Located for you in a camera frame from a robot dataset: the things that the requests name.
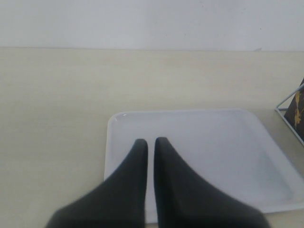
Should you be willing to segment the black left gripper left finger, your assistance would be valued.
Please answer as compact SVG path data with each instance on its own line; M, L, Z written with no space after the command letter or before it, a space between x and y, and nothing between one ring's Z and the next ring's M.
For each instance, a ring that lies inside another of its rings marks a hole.
M119 167L97 188L56 211L48 228L143 228L148 145L135 140Z

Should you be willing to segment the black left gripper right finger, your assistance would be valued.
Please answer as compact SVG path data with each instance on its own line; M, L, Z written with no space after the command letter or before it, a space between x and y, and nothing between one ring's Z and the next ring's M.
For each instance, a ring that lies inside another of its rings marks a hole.
M270 227L259 210L200 177L165 137L155 141L153 177L161 228Z

